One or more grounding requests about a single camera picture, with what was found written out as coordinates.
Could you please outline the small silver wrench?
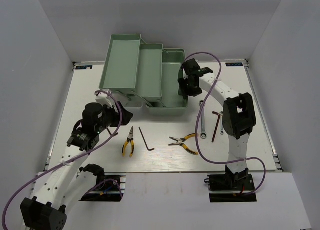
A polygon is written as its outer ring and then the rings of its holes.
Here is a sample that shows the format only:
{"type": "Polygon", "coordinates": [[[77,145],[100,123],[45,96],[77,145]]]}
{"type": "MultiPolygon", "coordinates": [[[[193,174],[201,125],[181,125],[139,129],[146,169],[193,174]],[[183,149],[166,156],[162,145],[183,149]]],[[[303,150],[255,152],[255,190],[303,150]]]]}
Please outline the small silver wrench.
{"type": "Polygon", "coordinates": [[[224,135],[224,127],[223,127],[223,111],[220,112],[220,134],[224,135]]]}

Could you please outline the large silver ratchet wrench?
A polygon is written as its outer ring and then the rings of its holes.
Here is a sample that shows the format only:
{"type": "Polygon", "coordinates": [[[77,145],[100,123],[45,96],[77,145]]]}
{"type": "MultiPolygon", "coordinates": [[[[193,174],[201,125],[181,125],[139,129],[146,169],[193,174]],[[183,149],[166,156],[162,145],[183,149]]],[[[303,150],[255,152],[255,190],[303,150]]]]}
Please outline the large silver ratchet wrench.
{"type": "Polygon", "coordinates": [[[200,115],[200,120],[201,120],[201,133],[200,133],[200,137],[202,139],[206,139],[207,138],[207,133],[206,133],[206,121],[205,121],[205,108],[203,107],[202,111],[201,111],[201,115],[200,115]]]}

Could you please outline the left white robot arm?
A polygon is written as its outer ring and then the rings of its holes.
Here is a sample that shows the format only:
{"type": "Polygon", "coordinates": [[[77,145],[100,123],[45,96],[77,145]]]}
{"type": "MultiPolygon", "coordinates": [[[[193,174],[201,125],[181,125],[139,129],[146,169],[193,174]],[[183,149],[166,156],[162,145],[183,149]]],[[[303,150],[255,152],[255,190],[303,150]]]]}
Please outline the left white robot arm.
{"type": "Polygon", "coordinates": [[[92,102],[86,104],[82,118],[73,127],[60,164],[48,170],[49,177],[32,198],[21,205],[24,223],[31,229],[63,229],[67,211],[93,187],[106,183],[105,170],[96,164],[83,166],[109,127],[128,125],[133,113],[121,102],[114,107],[92,102]]]}

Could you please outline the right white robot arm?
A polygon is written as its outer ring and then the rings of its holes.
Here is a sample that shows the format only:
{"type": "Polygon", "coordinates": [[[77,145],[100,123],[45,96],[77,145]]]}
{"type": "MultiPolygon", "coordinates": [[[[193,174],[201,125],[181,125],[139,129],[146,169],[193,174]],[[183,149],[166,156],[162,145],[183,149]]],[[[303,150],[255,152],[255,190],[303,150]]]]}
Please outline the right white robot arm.
{"type": "Polygon", "coordinates": [[[192,58],[182,63],[182,75],[178,78],[179,94],[185,99],[207,91],[222,106],[222,126],[228,135],[229,151],[225,170],[229,173],[226,184],[238,189],[244,183],[242,175],[248,174],[247,147],[250,134],[256,125],[253,97],[239,93],[225,84],[209,67],[200,67],[192,58]]]}

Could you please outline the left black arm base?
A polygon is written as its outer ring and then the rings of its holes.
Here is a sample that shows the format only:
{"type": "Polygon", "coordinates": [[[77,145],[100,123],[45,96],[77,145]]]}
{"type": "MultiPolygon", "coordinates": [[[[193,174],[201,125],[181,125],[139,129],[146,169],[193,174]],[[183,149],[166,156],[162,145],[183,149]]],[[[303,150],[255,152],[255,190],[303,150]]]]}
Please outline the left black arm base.
{"type": "Polygon", "coordinates": [[[85,194],[80,201],[83,202],[120,202],[122,196],[124,196],[126,175],[125,174],[106,174],[104,177],[99,178],[96,181],[100,184],[90,193],[85,194]]]}

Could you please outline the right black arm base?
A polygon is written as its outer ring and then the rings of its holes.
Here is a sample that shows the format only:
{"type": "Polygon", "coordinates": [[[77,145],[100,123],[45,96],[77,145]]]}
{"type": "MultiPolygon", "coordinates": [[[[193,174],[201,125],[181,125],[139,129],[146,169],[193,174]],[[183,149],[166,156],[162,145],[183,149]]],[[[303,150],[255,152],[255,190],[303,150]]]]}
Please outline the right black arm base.
{"type": "Polygon", "coordinates": [[[204,183],[209,185],[211,191],[252,191],[255,184],[251,174],[247,178],[236,183],[232,182],[225,174],[210,174],[204,179],[204,183]]]}

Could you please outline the green toolbox with clear lid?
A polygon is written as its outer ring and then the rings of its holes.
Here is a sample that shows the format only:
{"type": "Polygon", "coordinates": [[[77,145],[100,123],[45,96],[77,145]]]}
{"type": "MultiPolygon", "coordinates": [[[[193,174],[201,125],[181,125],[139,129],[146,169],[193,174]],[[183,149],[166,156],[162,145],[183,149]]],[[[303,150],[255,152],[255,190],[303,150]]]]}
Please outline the green toolbox with clear lid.
{"type": "Polygon", "coordinates": [[[99,89],[145,104],[151,115],[181,116],[189,102],[178,82],[185,57],[183,48],[147,43],[141,34],[111,34],[99,89]]]}

